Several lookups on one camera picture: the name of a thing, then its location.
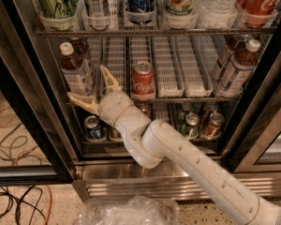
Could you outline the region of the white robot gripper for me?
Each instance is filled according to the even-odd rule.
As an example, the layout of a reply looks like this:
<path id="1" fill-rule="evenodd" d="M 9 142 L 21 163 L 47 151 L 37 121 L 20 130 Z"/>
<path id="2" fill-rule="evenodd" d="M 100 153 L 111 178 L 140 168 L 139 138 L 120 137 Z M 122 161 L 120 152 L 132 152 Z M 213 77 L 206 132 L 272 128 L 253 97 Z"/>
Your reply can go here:
<path id="1" fill-rule="evenodd" d="M 67 92 L 67 96 L 72 103 L 89 113 L 98 114 L 102 121 L 113 127 L 119 116 L 133 105 L 133 101 L 121 91 L 122 87 L 105 66 L 100 65 L 99 69 L 103 75 L 107 93 L 99 105 L 95 97 L 81 96 L 71 92 Z"/>

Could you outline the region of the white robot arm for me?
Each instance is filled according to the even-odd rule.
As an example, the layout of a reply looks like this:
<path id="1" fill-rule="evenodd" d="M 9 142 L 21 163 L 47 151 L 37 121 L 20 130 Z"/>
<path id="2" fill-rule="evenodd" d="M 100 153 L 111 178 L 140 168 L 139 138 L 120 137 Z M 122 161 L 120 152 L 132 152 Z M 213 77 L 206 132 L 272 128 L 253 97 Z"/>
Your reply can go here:
<path id="1" fill-rule="evenodd" d="M 151 120 L 122 90 L 109 70 L 99 67 L 108 93 L 101 100 L 69 92 L 69 99 L 116 128 L 128 153 L 144 168 L 163 158 L 178 165 L 237 225 L 281 225 L 281 206 L 261 198 L 201 152 L 169 123 Z"/>

